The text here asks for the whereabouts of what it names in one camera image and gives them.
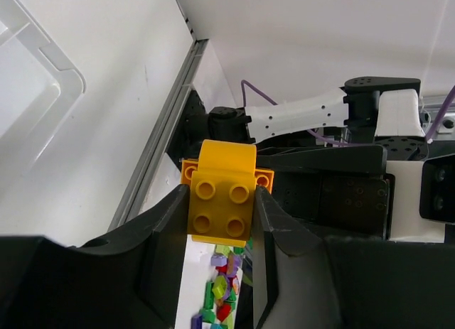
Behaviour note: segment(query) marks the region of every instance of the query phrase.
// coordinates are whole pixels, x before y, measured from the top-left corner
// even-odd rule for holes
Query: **purple lego piece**
[[[212,266],[225,266],[228,263],[228,258],[224,254],[216,253],[210,260]]]
[[[191,329],[202,329],[202,315],[197,314],[191,318]]]
[[[229,281],[227,281],[226,292],[225,292],[224,296],[221,297],[221,301],[224,302],[225,300],[227,300],[229,298],[229,296],[230,296],[230,284],[229,284]]]
[[[237,275],[237,271],[242,263],[242,257],[232,252],[229,253],[229,259],[227,260],[227,273],[228,278],[234,278]]]

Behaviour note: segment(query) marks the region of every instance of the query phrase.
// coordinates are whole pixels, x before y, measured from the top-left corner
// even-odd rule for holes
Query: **red lego piece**
[[[224,304],[223,306],[218,308],[216,312],[216,318],[223,322],[230,314],[231,307],[229,304]]]
[[[230,284],[231,288],[232,288],[232,284],[235,283],[234,279],[237,279],[237,276],[235,276],[234,278],[229,278],[229,284]]]
[[[226,274],[226,272],[228,272],[228,265],[226,264],[225,266],[217,266],[216,269],[219,273]]]

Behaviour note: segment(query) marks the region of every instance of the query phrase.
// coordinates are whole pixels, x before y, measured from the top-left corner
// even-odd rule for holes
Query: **white wall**
[[[175,0],[19,1],[87,86],[0,197],[0,234],[83,244],[107,231],[193,39]]]
[[[359,75],[418,77],[425,95],[455,84],[455,0],[178,1],[197,38],[212,39],[238,105],[241,79],[278,102]]]

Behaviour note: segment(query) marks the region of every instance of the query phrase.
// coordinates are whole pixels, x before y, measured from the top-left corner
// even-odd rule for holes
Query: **lego stud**
[[[209,200],[215,195],[215,186],[210,181],[201,181],[196,186],[196,195],[202,200]]]
[[[189,180],[191,180],[191,177],[193,176],[193,172],[196,170],[195,166],[189,166],[185,169],[184,174],[185,177]]]
[[[207,233],[210,229],[210,218],[204,214],[196,215],[193,219],[193,228],[197,233]]]
[[[227,221],[226,232],[234,238],[240,237],[245,231],[245,224],[239,217],[231,217]]]
[[[229,190],[229,198],[233,203],[244,203],[249,194],[250,191],[244,185],[233,185]]]
[[[267,188],[269,186],[269,183],[270,183],[269,178],[266,177],[266,175],[259,174],[258,176],[256,176],[257,185],[261,185],[262,187]]]

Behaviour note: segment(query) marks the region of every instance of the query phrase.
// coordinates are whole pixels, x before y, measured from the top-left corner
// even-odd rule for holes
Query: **pile of lego pieces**
[[[233,329],[235,302],[240,292],[237,271],[242,263],[243,249],[216,245],[210,261],[218,275],[205,285],[204,307],[191,318],[191,329],[201,329],[203,322],[210,323],[210,329]]]

